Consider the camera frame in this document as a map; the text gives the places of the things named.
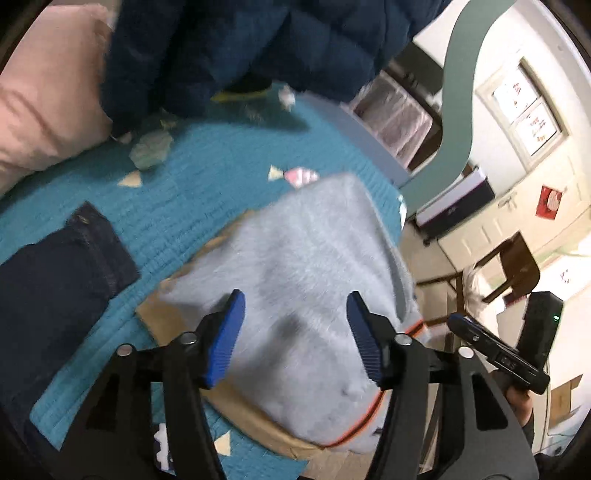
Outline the right hand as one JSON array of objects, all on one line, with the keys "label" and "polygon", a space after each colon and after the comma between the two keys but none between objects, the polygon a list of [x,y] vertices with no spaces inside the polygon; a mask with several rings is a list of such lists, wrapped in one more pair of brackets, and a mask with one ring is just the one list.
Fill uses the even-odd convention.
[{"label": "right hand", "polygon": [[530,392],[510,385],[505,393],[505,398],[511,406],[519,424],[525,427],[533,415],[533,399],[530,396]]}]

